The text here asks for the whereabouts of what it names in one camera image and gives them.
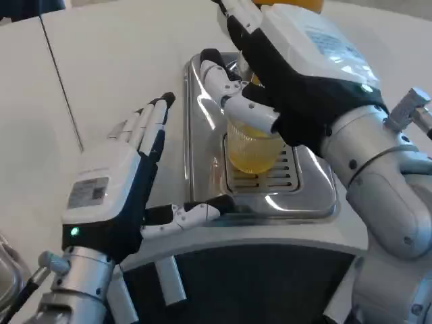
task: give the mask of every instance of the drip tray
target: drip tray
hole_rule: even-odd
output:
[[[236,53],[224,53],[236,71]],[[251,225],[322,221],[335,214],[333,174],[324,160],[305,146],[285,146],[266,173],[247,174],[232,166],[226,153],[223,110],[203,88],[199,55],[185,70],[184,171],[188,200],[221,194],[233,197],[237,210],[211,225]]]
[[[230,163],[226,135],[223,137],[223,152],[227,187],[233,194],[291,192],[298,188],[296,161],[289,146],[281,152],[275,165],[269,171],[261,174],[244,173]]]

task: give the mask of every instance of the silver metal joint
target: silver metal joint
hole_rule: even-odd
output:
[[[63,256],[70,264],[65,275],[57,275],[51,289],[73,291],[104,300],[114,262],[107,255],[83,247],[68,248]]]
[[[425,91],[411,88],[385,119],[385,126],[394,132],[401,132],[411,123],[416,109],[424,108],[430,102],[431,98]]]
[[[405,134],[384,127],[386,118],[384,111],[364,106],[343,115],[332,125],[321,153],[345,187],[378,156],[392,151],[418,151]]]

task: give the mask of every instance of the yellow liquid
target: yellow liquid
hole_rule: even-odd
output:
[[[245,173],[263,173],[273,167],[284,142],[280,137],[246,125],[228,121],[228,158],[232,165]]]
[[[324,0],[254,0],[259,5],[273,5],[274,3],[287,3],[289,5],[297,5],[312,11],[321,13],[323,9]]]

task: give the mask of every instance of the plastic cup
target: plastic cup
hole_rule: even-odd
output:
[[[227,120],[227,150],[232,165],[245,173],[271,169],[284,148],[279,134],[267,135],[240,121]]]

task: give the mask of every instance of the metal bracket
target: metal bracket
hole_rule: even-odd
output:
[[[384,125],[395,132],[401,132],[413,121],[412,114],[416,109],[424,109],[430,102],[431,97],[425,91],[411,88],[384,120]]]

